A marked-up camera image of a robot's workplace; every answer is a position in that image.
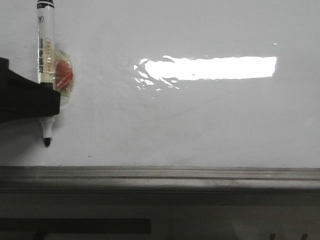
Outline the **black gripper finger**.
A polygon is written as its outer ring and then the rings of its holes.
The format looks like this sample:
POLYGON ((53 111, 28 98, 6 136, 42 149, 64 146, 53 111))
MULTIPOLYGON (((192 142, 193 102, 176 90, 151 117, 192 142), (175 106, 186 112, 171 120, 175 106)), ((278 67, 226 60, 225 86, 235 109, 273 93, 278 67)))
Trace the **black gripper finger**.
POLYGON ((61 94, 10 69, 0 59, 0 122, 54 116, 60 113, 61 94))

